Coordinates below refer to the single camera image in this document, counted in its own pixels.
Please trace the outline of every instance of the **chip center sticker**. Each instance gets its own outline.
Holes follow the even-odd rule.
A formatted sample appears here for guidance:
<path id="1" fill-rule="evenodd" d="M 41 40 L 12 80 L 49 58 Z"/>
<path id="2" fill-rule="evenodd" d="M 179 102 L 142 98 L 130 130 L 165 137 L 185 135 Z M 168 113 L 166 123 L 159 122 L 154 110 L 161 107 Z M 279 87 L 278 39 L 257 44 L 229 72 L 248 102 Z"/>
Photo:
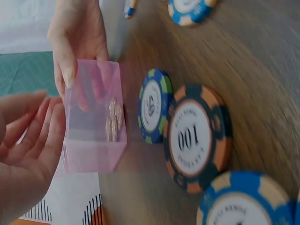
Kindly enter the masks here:
<path id="1" fill-rule="evenodd" d="M 203 107 L 186 100 L 172 119 L 170 146 L 172 157 L 183 174 L 194 175 L 205 167 L 210 155 L 211 130 Z"/>
<path id="2" fill-rule="evenodd" d="M 230 193 L 219 198 L 212 209 L 208 225 L 271 225 L 266 210 L 253 198 Z"/>
<path id="3" fill-rule="evenodd" d="M 194 10 L 202 0 L 174 0 L 178 12 L 187 13 Z"/>
<path id="4" fill-rule="evenodd" d="M 142 123 L 148 132 L 153 131 L 161 116 L 161 91 L 156 81 L 149 81 L 142 97 Z"/>

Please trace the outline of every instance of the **blue poker chip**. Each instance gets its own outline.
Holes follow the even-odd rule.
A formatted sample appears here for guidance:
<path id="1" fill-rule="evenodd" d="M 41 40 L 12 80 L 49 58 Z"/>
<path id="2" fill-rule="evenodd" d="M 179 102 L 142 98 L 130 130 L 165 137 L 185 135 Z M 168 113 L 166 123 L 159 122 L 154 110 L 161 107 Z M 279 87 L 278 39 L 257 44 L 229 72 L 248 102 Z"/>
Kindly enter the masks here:
<path id="1" fill-rule="evenodd" d="M 270 177 L 226 172 L 204 192 L 197 225 L 293 225 L 292 202 Z"/>
<path id="2" fill-rule="evenodd" d="M 217 0 L 169 0 L 169 15 L 180 26 L 200 23 L 213 10 Z"/>
<path id="3" fill-rule="evenodd" d="M 295 225 L 300 224 L 300 192 L 298 194 L 298 200 L 296 203 L 296 210 L 295 210 Z"/>
<path id="4" fill-rule="evenodd" d="M 138 122 L 147 143 L 162 142 L 166 115 L 172 98 L 173 89 L 167 73 L 151 69 L 139 96 Z"/>
<path id="5" fill-rule="evenodd" d="M 137 0 L 126 0 L 124 6 L 124 15 L 126 19 L 130 19 L 135 13 Z"/>

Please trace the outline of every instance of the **wood grain surface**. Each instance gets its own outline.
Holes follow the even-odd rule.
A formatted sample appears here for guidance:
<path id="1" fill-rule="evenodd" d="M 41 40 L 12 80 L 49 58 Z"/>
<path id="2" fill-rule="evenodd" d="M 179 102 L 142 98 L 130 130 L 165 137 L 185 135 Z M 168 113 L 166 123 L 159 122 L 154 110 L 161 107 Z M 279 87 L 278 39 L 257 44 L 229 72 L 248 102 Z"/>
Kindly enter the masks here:
<path id="1" fill-rule="evenodd" d="M 122 14 L 124 2 L 115 1 Z M 201 195 L 188 195 L 173 182 L 163 145 L 146 144 L 138 127 L 139 89 L 151 68 L 165 70 L 174 90 L 189 83 L 214 88 L 232 118 L 229 169 L 266 173 L 296 198 L 299 9 L 294 0 L 223 0 L 205 22 L 185 28 L 172 22 L 166 0 L 139 0 L 131 20 L 120 17 L 114 53 L 129 143 L 116 172 L 100 176 L 108 224 L 195 224 Z"/>

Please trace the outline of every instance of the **pink plastic box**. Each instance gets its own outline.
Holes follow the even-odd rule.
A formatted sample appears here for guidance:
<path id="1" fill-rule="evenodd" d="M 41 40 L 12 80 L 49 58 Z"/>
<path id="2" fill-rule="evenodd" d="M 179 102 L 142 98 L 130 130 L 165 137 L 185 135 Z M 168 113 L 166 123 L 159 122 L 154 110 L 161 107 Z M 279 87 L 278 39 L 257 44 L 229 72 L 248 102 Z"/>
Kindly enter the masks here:
<path id="1" fill-rule="evenodd" d="M 56 175 L 114 170 L 126 147 L 127 133 L 123 119 L 117 142 L 106 141 L 105 124 L 113 97 L 123 106 L 119 64 L 78 60 L 75 82 L 64 97 L 67 129 Z"/>

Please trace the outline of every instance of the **poker chip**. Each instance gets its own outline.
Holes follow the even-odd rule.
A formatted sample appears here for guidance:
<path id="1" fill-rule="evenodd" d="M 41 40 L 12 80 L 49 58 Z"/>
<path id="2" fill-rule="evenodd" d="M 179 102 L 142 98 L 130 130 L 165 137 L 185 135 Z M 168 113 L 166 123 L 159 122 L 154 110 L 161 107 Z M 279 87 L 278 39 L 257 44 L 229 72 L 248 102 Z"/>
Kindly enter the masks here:
<path id="1" fill-rule="evenodd" d="M 124 15 L 126 19 L 130 19 L 135 13 L 137 0 L 126 0 L 124 6 Z"/>
<path id="2" fill-rule="evenodd" d="M 300 192 L 296 203 L 295 224 L 300 224 Z"/>
<path id="3" fill-rule="evenodd" d="M 147 143 L 163 140 L 165 118 L 173 90 L 166 72 L 152 69 L 141 87 L 139 96 L 138 122 Z"/>
<path id="4" fill-rule="evenodd" d="M 226 172 L 204 192 L 197 225 L 293 225 L 287 193 L 263 174 Z"/>
<path id="5" fill-rule="evenodd" d="M 233 142 L 223 99 L 202 85 L 181 87 L 170 102 L 164 128 L 168 171 L 188 193 L 200 193 L 228 163 Z"/>
<path id="6" fill-rule="evenodd" d="M 217 0 L 169 0 L 169 15 L 180 26 L 200 23 L 207 17 Z"/>

